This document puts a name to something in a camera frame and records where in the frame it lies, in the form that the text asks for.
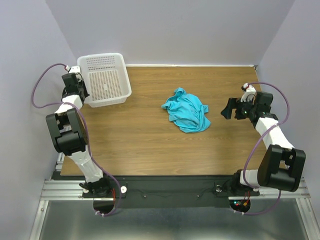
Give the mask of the turquoise t-shirt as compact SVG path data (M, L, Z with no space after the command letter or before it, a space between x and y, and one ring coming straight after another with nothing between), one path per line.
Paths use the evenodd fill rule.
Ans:
M184 133L203 132L211 126L211 121L206 117L209 106L182 87L176 88L161 108L167 111L168 120Z

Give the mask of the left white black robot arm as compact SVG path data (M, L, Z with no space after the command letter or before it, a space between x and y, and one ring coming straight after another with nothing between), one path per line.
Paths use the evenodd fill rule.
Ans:
M114 190L109 177L92 160L89 137L79 109L89 96L80 73L62 76L64 89L57 111L46 116L46 124L55 150L69 157L81 170L85 182L80 187L94 197L107 197Z

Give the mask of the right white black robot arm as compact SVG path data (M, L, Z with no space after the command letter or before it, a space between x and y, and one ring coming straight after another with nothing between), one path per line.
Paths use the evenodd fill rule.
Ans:
M241 98L229 98L221 115L229 120L249 119L262 137L266 153L258 169L239 169L230 182L231 192L242 195L260 187L295 192L301 181L306 154L295 148L285 137L278 117L271 113L273 95L267 92L245 93Z

